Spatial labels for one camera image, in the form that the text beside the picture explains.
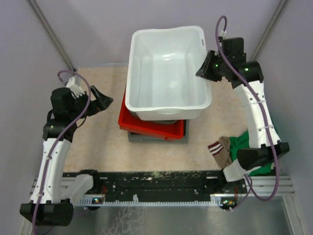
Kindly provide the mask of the large white plastic container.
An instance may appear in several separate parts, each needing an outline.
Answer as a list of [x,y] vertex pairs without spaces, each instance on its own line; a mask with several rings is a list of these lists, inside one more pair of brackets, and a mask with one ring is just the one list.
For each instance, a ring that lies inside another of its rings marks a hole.
[[141,120],[196,119],[212,102],[196,76],[206,58],[203,29],[145,29],[132,35],[125,105]]

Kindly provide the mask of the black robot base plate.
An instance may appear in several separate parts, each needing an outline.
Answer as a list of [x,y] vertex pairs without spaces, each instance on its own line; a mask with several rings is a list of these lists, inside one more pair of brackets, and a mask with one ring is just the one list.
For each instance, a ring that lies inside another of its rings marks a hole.
[[243,179],[225,183],[218,170],[99,172],[95,189],[79,206],[234,206],[247,193]]

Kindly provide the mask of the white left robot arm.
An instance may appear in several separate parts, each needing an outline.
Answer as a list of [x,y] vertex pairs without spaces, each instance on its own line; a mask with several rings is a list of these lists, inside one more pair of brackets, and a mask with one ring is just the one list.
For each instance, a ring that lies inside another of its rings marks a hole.
[[34,226],[68,226],[74,207],[89,192],[98,193],[102,183],[97,170],[81,170],[74,182],[61,189],[65,159],[78,128],[77,121],[106,110],[113,98],[95,86],[85,92],[71,78],[65,87],[52,91],[52,110],[43,128],[43,158],[30,201],[21,204],[20,214]]

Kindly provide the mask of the red plastic crate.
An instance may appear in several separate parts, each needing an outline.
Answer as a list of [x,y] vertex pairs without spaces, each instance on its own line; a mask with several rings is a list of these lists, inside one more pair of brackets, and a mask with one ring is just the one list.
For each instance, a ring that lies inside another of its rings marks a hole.
[[149,137],[159,138],[165,141],[180,140],[183,138],[185,121],[177,120],[173,124],[160,124],[152,121],[143,121],[135,117],[126,108],[124,92],[118,125],[121,130],[141,134]]

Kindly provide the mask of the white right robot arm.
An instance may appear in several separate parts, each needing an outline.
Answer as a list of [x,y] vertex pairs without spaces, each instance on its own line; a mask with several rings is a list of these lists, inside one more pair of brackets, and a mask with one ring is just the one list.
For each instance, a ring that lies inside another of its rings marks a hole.
[[277,134],[267,107],[264,93],[264,76],[260,64],[248,62],[243,38],[217,38],[218,50],[210,50],[197,77],[218,82],[225,78],[236,92],[247,122],[249,146],[237,151],[237,158],[224,167],[217,177],[215,187],[231,193],[236,182],[289,152],[287,142]]

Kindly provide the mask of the grey-green plastic tub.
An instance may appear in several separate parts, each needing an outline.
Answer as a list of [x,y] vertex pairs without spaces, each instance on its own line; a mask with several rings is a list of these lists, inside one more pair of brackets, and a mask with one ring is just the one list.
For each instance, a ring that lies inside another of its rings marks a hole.
[[[139,116],[135,112],[130,112],[130,113],[133,117],[140,119]],[[177,122],[177,120],[150,120],[150,122],[169,125],[169,124],[174,124],[175,122]]]

